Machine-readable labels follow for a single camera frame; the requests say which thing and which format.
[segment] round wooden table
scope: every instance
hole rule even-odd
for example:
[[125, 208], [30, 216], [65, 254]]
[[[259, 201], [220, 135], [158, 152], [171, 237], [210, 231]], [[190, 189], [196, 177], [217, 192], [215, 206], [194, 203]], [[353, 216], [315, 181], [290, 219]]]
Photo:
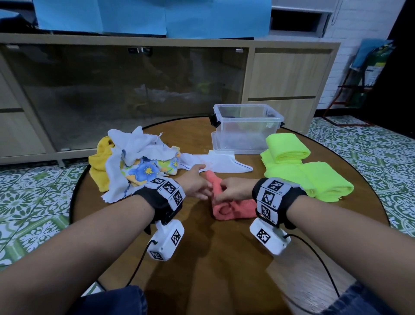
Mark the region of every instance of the round wooden table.
[[[145, 132], [157, 135], [163, 132], [164, 143], [180, 147], [181, 152], [207, 154], [212, 149], [214, 130], [208, 118], [188, 118], [151, 126]], [[278, 132], [291, 131], [281, 128]], [[353, 193], [337, 205], [388, 224], [377, 195], [350, 164], [319, 143], [297, 136], [311, 151], [304, 162], [327, 162], [353, 183]], [[265, 167], [259, 155], [237, 155], [236, 159], [252, 166], [253, 172], [218, 176], [264, 176]], [[81, 177], [71, 202], [71, 221], [79, 221], [107, 206], [101, 195], [88, 173]], [[183, 223], [185, 233], [173, 257], [167, 262], [158, 262], [146, 255], [132, 281], [144, 289], [149, 315], [305, 314], [286, 303], [281, 292], [311, 311], [321, 311], [336, 299], [323, 266], [296, 239], [280, 256], [273, 257], [250, 234], [253, 219], [218, 221], [212, 216], [210, 202], [194, 198], [184, 200], [175, 219]], [[298, 229], [293, 232], [303, 236]], [[105, 289], [125, 286], [150, 238], [142, 233], [100, 276], [99, 282]], [[353, 278], [321, 254], [339, 291], [344, 292]]]

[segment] person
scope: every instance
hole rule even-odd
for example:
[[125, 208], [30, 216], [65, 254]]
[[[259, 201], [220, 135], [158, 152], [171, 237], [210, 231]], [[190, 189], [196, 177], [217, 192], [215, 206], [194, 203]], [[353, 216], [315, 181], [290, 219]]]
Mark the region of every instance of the person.
[[[211, 196], [212, 185], [199, 175], [204, 167], [195, 165], [176, 179], [186, 196], [202, 200]], [[224, 192], [214, 203], [251, 199], [257, 182], [225, 179]], [[154, 214], [143, 197], [133, 195], [70, 225], [0, 273], [0, 313], [145, 314], [146, 301], [136, 286], [79, 297]], [[415, 241], [411, 237], [304, 195], [294, 200], [286, 216], [359, 280], [340, 297], [338, 305], [322, 314], [414, 313]]]

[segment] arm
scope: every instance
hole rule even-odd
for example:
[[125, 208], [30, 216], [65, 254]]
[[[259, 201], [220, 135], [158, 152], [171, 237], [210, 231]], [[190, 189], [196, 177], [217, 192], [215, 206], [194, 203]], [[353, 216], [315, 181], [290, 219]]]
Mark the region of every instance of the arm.
[[[211, 184], [199, 176], [204, 167], [176, 179], [187, 196], [210, 195]], [[70, 225], [0, 273], [1, 313], [64, 314], [153, 217], [154, 209], [135, 195]]]
[[[252, 198], [258, 180], [229, 178], [215, 202]], [[299, 196], [288, 219], [400, 314], [415, 309], [415, 240], [356, 212]]]

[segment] pink towel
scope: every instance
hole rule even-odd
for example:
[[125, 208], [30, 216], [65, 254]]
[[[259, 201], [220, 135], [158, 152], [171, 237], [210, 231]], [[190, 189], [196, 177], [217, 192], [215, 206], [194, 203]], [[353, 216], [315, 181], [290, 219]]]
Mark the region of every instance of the pink towel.
[[[212, 171], [206, 171], [206, 179], [213, 185], [212, 199], [215, 195], [223, 192], [220, 183], [222, 179], [215, 175]], [[213, 215], [218, 220], [233, 220], [240, 218], [255, 218], [256, 202], [253, 199], [243, 201], [223, 202], [213, 205]]]

